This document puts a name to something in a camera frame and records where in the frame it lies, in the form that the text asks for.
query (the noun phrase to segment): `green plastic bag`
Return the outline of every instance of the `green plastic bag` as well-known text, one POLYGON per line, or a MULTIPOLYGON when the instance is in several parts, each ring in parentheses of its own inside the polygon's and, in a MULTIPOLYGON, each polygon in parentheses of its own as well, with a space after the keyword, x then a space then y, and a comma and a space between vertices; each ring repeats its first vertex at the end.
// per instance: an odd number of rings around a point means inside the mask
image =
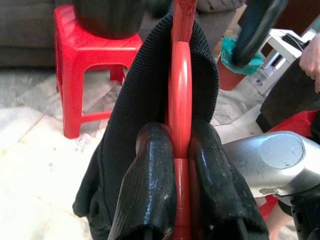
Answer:
POLYGON ((226 37, 222 43, 221 62, 229 70, 236 74, 253 75, 264 63, 264 59, 260 52, 256 53, 253 59, 245 67, 236 67, 232 64, 232 51, 236 46, 237 39, 235 37, 226 37))

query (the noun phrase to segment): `person's hand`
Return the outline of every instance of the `person's hand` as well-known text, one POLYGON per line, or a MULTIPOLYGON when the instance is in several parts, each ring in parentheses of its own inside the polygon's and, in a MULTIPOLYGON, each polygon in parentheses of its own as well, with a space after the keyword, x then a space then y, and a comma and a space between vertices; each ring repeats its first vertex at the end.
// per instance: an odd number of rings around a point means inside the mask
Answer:
POLYGON ((299 64, 301 69, 315 80, 315 91, 320 93, 320 33, 304 49, 299 64))

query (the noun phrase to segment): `tiled floor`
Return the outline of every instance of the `tiled floor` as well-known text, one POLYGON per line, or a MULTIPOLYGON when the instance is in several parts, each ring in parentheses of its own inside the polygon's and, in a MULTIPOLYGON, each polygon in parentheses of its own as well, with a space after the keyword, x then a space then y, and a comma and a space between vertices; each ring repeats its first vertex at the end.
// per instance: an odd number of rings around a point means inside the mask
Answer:
MULTIPOLYGON (((84 113, 114 106, 120 87, 108 79, 86 73, 84 113)), ((262 133, 255 119, 264 97, 252 80, 219 93, 211 124, 223 143, 262 133)), ((53 69, 0 69, 0 239, 91 239, 72 203, 108 121, 86 123, 78 139, 67 139, 60 101, 53 69)), ((297 239, 289 228, 280 238, 297 239)))

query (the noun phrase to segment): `silver metal part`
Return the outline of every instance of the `silver metal part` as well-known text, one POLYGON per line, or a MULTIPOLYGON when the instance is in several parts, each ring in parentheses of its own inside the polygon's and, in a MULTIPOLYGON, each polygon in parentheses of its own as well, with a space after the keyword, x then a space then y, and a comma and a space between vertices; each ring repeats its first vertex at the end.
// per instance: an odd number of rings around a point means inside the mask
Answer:
POLYGON ((255 198, 288 196, 320 184, 320 145, 290 131, 223 145, 255 198))

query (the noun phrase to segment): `gray sofa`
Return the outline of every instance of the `gray sofa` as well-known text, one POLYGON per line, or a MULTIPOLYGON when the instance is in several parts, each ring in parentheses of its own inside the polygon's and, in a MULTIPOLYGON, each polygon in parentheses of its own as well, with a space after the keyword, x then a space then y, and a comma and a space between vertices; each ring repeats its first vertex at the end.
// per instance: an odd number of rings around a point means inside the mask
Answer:
MULTIPOLYGON (((0 0, 0 67, 54 66, 54 9, 72 0, 0 0)), ((243 0, 199 0, 196 20, 214 47, 243 0)), ((145 16, 145 39, 158 21, 145 16)))

